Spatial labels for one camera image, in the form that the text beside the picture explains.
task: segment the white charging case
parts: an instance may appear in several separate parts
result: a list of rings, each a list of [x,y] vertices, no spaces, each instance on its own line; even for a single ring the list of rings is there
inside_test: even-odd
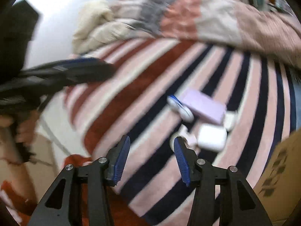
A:
[[[213,124],[202,124],[198,133],[198,146],[201,149],[221,152],[226,145],[227,130]]]

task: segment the cardboard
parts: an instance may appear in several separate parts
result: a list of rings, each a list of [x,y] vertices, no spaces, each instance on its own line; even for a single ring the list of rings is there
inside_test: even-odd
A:
[[[301,129],[275,147],[254,191],[273,225],[289,218],[301,199]]]
[[[37,163],[27,163],[28,172],[33,180],[33,185],[37,194],[38,200],[40,200],[49,186],[52,184],[56,176],[58,175],[58,168],[56,167],[55,159],[52,152],[52,141],[48,140],[41,134],[38,134],[35,141],[32,143],[32,151],[36,153],[36,158],[50,163],[51,166]],[[2,157],[2,149],[0,147],[0,157]],[[9,179],[10,173],[7,169],[5,161],[0,160],[0,185],[6,179]]]

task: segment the rust red stripe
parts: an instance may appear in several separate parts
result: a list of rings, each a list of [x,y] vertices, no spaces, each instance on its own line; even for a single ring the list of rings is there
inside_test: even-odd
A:
[[[146,48],[148,45],[150,45],[154,40],[150,39],[145,41],[144,43],[142,43],[141,45],[139,45],[138,47],[136,47],[135,49],[131,50],[130,52],[126,53],[123,57],[121,57],[119,60],[116,61],[116,63],[114,64],[114,66],[116,67],[116,69],[118,69],[119,67],[122,66],[122,64],[124,62],[126,62],[129,58],[131,58],[132,56],[134,56],[137,52],[139,52],[140,50]],[[73,109],[72,109],[72,114],[71,114],[71,123],[74,125],[74,119],[78,113],[78,111],[80,110],[80,108],[82,107],[82,105],[85,103],[85,101],[87,100],[87,98],[97,89],[99,88],[101,85],[103,84],[103,82],[95,82],[95,83],[90,83],[88,85],[88,88],[81,94],[81,96],[76,100]]]
[[[102,114],[93,122],[85,136],[85,147],[92,154],[96,145],[110,126],[118,117],[150,86],[174,61],[177,60],[195,42],[184,40],[174,46],[147,69],[145,69],[135,80],[121,90]]]

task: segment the pink object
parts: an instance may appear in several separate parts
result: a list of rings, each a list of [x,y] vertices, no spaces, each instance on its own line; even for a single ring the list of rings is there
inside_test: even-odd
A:
[[[216,125],[222,124],[226,112],[225,104],[214,101],[208,95],[193,89],[187,90],[180,101],[205,121]]]

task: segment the pink and navy striped fabric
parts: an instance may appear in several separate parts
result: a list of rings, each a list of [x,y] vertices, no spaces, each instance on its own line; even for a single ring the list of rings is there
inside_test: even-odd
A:
[[[167,106],[168,95],[198,89],[238,111],[223,152],[195,151],[215,166],[236,165],[252,187],[275,145],[297,127],[299,84],[291,69],[263,56],[167,38],[119,41],[90,56],[118,70],[106,82],[67,89],[70,122],[93,159],[129,135],[130,153],[114,190],[150,225],[186,225],[194,194],[181,180],[169,141],[181,124],[197,134],[201,120],[183,122]],[[217,188],[217,222],[219,200]]]

